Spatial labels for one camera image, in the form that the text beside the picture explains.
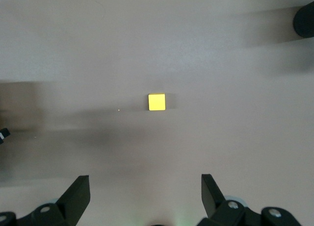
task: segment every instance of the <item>black round object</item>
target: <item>black round object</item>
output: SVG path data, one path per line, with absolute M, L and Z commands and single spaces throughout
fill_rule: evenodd
M 314 37 L 314 2 L 303 6 L 294 16 L 295 32 L 304 37 Z

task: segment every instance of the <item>gray floor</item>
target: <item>gray floor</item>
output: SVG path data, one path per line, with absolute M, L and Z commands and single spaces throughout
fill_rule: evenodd
M 211 173 L 313 225 L 314 39 L 291 26 L 311 1 L 0 0 L 0 211 L 89 174 L 79 226 L 194 226 Z

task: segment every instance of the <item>silver bolt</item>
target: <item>silver bolt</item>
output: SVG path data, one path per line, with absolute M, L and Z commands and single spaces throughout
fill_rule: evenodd
M 274 217 L 277 217 L 277 218 L 281 217 L 280 212 L 279 212 L 278 210 L 276 210 L 276 209 L 270 209 L 270 210 L 269 210 L 269 213 L 270 213 L 272 216 L 274 216 Z
M 237 205 L 237 203 L 234 202 L 234 201 L 230 201 L 230 202 L 228 203 L 228 206 L 229 206 L 230 208 L 232 208 L 232 209 L 238 209 L 238 208 L 239 208 L 239 206 Z
M 49 206 L 45 206 L 45 207 L 40 209 L 40 213 L 44 213 L 44 212 L 47 212 L 49 210 L 50 210 L 50 207 Z
M 0 216 L 0 222 L 5 221 L 6 220 L 6 216 L 5 215 L 1 215 Z

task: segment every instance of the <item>yellow block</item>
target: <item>yellow block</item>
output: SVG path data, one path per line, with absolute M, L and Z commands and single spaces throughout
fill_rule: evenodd
M 164 93 L 149 94 L 148 104 L 150 111 L 166 110 L 166 95 Z

